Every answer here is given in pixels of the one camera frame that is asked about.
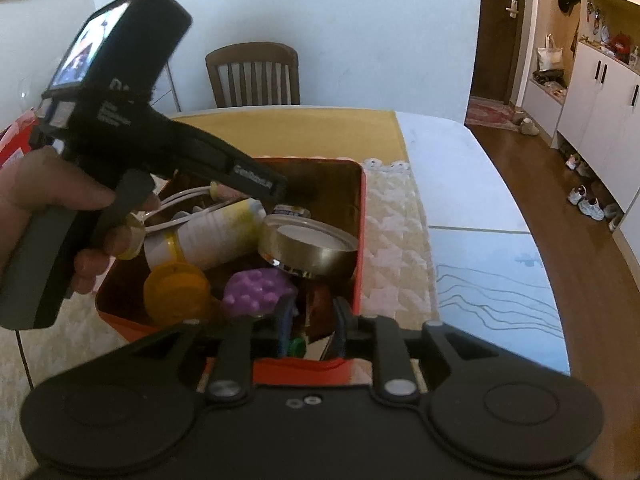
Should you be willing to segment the person left hand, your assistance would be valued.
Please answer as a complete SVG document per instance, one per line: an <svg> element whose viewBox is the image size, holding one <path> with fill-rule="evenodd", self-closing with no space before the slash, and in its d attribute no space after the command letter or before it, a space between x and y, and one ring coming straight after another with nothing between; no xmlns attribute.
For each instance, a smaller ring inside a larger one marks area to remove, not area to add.
<svg viewBox="0 0 640 480"><path fill-rule="evenodd" d="M114 203L115 193L78 167L58 156L50 146L28 153L1 168L1 265L6 266L32 214L44 207L101 210ZM97 248L85 248L74 260L72 289L85 295L111 260L123 254L132 240L129 226L116 226Z"/></svg>

